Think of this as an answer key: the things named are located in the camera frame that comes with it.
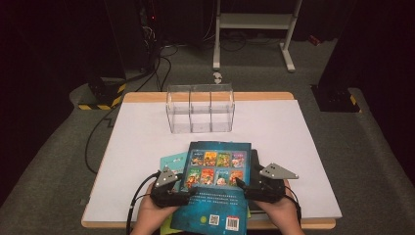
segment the colorful book cover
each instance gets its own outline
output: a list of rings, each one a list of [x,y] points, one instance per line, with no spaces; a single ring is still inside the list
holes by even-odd
[[[231,154],[227,152],[220,152],[217,155],[217,164],[219,167],[229,167],[231,162]]]
[[[204,153],[202,165],[193,164],[195,153]],[[202,234],[246,234],[248,202],[234,182],[239,177],[249,184],[250,155],[250,143],[192,142],[180,191],[197,187],[198,192],[188,206],[173,214],[171,228]]]
[[[204,164],[204,156],[205,156],[204,151],[192,152],[192,159],[190,161],[190,165],[203,165]]]

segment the human hand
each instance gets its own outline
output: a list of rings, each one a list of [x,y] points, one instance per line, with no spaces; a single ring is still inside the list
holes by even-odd
[[[169,215],[174,213],[179,207],[159,208],[150,198],[153,183],[147,188],[146,196],[143,197],[138,209],[137,221],[131,235],[150,235],[156,231]]]
[[[288,180],[284,179],[286,187],[290,188]],[[286,195],[293,198],[293,194],[289,189],[286,189]],[[282,198],[279,202],[274,204],[254,201],[261,209],[263,209],[272,223],[277,226],[284,235],[303,235],[303,231],[299,225],[297,218],[297,209],[294,203]]]

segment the white table surface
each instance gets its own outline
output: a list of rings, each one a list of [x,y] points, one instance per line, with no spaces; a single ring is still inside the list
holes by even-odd
[[[172,134],[165,102],[123,103],[82,224],[125,224],[135,191],[157,172],[160,158],[186,152],[191,141],[201,140],[252,143],[262,165],[275,163],[299,175],[290,184],[300,199],[302,218],[342,217],[298,101],[236,101],[235,107],[232,132]]]

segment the plastic bin compartment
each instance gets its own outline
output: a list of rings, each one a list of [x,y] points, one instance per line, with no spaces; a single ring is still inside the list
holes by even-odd
[[[230,84],[168,87],[166,112],[171,133],[229,132],[234,110]]]

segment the yellow black caution tape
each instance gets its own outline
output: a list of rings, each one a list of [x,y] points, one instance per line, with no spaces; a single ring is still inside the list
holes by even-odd
[[[122,84],[116,92],[115,98],[108,104],[78,104],[81,110],[110,110],[119,105],[126,84]]]
[[[357,105],[357,101],[354,98],[353,95],[350,95],[350,101],[353,104],[353,106],[355,107],[356,110],[358,110],[359,113],[362,113],[362,110],[360,109],[360,107]]]

